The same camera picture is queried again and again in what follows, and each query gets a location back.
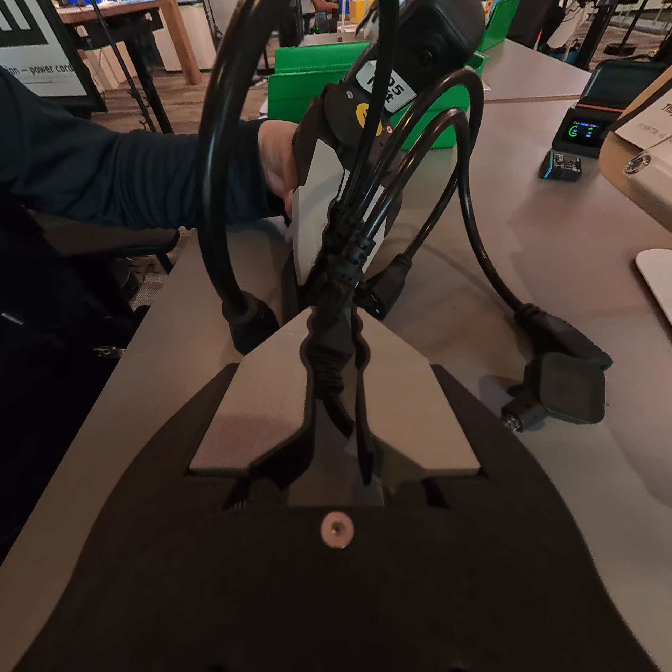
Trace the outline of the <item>wooden desk with black legs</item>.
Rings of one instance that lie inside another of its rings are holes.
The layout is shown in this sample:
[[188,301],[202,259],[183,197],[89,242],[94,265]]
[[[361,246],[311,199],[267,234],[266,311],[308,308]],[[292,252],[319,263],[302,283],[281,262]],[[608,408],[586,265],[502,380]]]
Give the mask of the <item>wooden desk with black legs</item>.
[[108,47],[118,63],[131,98],[151,132],[172,134],[173,127],[155,87],[146,47],[164,29],[158,1],[78,1],[56,13],[77,48],[94,52]]

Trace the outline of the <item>wooden post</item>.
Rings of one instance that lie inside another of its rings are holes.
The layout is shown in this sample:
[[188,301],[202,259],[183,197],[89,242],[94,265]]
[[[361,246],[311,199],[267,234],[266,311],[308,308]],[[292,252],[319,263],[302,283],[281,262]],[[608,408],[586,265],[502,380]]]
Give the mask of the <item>wooden post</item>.
[[158,3],[186,83],[197,86],[201,83],[202,76],[180,6],[177,1],[158,1]]

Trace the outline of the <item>black square plug adapter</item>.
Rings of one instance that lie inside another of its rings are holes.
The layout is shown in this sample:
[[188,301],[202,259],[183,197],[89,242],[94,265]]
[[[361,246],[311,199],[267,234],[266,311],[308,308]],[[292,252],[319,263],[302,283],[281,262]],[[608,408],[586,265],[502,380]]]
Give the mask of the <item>black square plug adapter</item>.
[[523,379],[511,386],[500,412],[503,424],[526,432],[547,419],[567,424],[600,424],[606,414],[606,377],[599,367],[562,353],[535,356]]

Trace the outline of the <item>white rounded device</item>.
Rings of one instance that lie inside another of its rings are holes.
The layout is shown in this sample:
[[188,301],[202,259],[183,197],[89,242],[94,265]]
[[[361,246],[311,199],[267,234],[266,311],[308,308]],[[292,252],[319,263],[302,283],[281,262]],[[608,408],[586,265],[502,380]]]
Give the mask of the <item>white rounded device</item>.
[[671,324],[671,249],[650,248],[641,251],[635,266]]

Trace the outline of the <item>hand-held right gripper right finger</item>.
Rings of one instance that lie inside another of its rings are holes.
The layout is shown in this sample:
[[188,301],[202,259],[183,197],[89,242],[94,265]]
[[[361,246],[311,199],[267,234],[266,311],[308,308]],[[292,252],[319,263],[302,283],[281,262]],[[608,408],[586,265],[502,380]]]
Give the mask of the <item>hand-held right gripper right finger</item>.
[[381,322],[351,313],[357,460],[365,485],[472,476],[480,463],[429,360]]

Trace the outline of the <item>black and white marker sign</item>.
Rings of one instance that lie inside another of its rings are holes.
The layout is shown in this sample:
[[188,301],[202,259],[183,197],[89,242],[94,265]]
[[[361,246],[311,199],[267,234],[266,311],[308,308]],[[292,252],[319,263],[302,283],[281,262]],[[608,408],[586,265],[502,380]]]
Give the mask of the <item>black and white marker sign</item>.
[[1,66],[37,96],[71,112],[107,111],[51,1],[1,2]]

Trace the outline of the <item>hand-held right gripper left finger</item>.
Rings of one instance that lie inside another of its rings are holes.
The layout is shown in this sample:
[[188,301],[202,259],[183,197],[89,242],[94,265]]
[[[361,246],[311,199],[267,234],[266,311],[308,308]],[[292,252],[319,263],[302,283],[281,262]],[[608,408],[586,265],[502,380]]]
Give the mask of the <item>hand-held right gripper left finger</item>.
[[193,474],[285,490],[310,466],[315,403],[302,346],[312,314],[304,309],[243,357],[191,460]]

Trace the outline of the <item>white cabinet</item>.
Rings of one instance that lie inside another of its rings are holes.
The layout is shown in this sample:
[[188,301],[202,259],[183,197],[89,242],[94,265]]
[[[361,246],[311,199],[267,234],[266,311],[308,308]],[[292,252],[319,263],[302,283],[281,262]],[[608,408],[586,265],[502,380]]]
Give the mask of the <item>white cabinet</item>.
[[[185,4],[179,3],[179,7],[197,65],[201,71],[209,71],[214,64],[216,52],[204,4],[201,1],[190,1]],[[159,16],[164,28],[154,31],[153,35],[164,70],[182,72],[180,60],[161,9]]]

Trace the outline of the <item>person's left hand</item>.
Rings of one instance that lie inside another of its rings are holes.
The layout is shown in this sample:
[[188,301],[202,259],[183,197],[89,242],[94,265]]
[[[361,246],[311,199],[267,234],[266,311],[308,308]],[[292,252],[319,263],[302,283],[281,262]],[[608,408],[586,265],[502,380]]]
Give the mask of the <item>person's left hand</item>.
[[294,192],[298,188],[298,169],[293,154],[293,141],[298,124],[284,120],[262,121],[257,144],[259,162],[268,191],[283,203],[284,212],[292,219]]

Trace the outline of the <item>white printed paper sheet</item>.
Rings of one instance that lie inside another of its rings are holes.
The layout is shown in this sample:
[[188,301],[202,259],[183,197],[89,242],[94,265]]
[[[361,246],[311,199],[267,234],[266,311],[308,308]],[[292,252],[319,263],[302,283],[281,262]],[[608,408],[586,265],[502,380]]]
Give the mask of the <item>white printed paper sheet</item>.
[[617,136],[671,165],[671,82],[614,126]]

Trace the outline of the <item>black office chair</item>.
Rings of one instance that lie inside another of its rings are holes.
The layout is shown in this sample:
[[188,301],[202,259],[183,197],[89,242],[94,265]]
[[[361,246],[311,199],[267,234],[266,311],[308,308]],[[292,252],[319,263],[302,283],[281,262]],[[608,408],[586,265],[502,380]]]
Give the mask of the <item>black office chair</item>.
[[129,317],[131,302],[147,275],[172,271],[169,254],[180,241],[178,230],[131,231],[80,223],[34,210],[29,210],[29,214],[50,246],[71,262],[110,315]]

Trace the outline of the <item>wooden clipboard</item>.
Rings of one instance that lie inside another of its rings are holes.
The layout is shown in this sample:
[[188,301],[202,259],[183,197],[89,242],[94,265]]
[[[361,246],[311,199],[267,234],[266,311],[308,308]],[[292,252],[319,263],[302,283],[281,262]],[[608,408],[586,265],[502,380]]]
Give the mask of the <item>wooden clipboard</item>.
[[[671,82],[671,68],[637,96],[618,121],[668,81]],[[619,138],[614,129],[609,130],[598,161],[600,173],[613,187],[665,229],[671,230],[671,165]]]

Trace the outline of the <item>large green plastic bin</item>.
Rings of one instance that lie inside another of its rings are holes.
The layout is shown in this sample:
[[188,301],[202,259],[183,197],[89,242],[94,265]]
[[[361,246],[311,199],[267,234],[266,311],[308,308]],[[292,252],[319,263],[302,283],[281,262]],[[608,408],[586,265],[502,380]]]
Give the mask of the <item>large green plastic bin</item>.
[[[312,99],[320,96],[327,84],[342,80],[367,46],[367,42],[344,42],[278,48],[275,52],[275,72],[268,80],[267,118],[299,123]],[[467,112],[469,106],[470,98],[465,86],[449,89],[423,114],[402,149],[410,149],[420,132],[438,113],[453,107]],[[456,134],[451,127],[434,142],[432,149],[455,145]]]

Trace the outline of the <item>black label printer with display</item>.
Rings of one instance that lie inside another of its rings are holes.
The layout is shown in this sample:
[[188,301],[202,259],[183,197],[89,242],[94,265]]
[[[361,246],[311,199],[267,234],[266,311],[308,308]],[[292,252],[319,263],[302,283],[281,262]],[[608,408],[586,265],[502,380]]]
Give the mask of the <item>black label printer with display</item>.
[[579,100],[565,114],[552,149],[598,158],[611,125],[666,70],[663,63],[599,63]]

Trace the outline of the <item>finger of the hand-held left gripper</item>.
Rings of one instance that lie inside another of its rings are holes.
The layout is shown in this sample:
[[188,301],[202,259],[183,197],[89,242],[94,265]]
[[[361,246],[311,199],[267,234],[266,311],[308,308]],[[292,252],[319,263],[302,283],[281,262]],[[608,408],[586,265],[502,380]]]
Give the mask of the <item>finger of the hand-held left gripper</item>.
[[292,196],[292,222],[286,241],[292,243],[296,282],[303,287],[323,248],[329,206],[339,196],[345,169],[335,150],[317,142],[306,183]]
[[[378,185],[378,187],[376,189],[376,192],[374,194],[373,200],[372,200],[371,204],[367,207],[367,210],[365,211],[365,215],[364,215],[364,220],[365,221],[368,219],[370,214],[372,214],[374,212],[374,210],[376,210],[377,204],[378,204],[379,200],[381,199],[382,194],[384,193],[385,187],[386,187],[385,183],[380,183]],[[395,223],[395,221],[396,221],[396,219],[399,215],[399,212],[400,212],[400,209],[401,209],[402,205],[403,205],[403,192],[400,195],[398,195],[397,198],[395,199],[395,201],[392,203],[391,207],[388,210],[388,213],[387,213],[385,219],[383,220],[382,224],[380,225],[379,230],[377,231],[377,233],[374,236],[375,245],[374,245],[374,248],[373,248],[372,252],[368,256],[368,258],[367,258],[367,260],[366,260],[366,262],[363,266],[363,273],[367,272],[368,267],[371,265],[371,263],[372,263],[374,257],[376,256],[377,252],[379,252],[379,250],[382,246],[382,243],[384,242],[385,237],[387,236],[387,234],[391,230],[392,226],[394,225],[394,223]]]

